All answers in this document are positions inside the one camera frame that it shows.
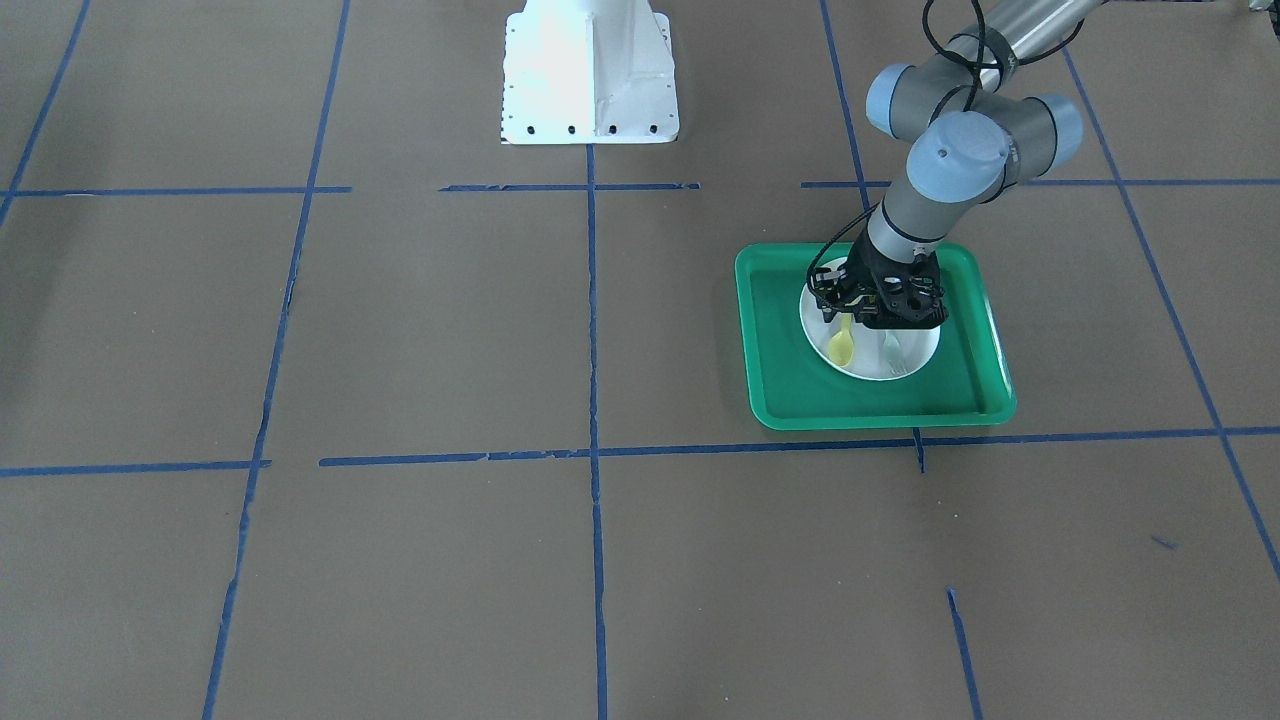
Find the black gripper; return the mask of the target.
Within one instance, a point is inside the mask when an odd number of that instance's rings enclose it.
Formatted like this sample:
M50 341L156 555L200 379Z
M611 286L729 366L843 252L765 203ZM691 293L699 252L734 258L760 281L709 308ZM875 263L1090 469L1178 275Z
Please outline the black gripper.
M824 322L841 314L873 331L932 331L948 319L937 256L899 263L869 238L855 240L844 260L817 255L806 290Z

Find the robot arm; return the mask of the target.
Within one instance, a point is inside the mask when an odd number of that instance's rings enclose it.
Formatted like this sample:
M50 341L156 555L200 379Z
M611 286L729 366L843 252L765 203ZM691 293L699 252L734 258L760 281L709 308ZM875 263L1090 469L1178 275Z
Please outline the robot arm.
M938 246L973 208L1075 156L1083 118L1069 99L1014 100L1002 87L1023 68L1064 50L1094 1L1001 1L920 65L884 68L865 100L867 119L909 143L901 174L855 222L858 237L836 265L819 260L806 291L823 322L873 331L931 331L947 319Z

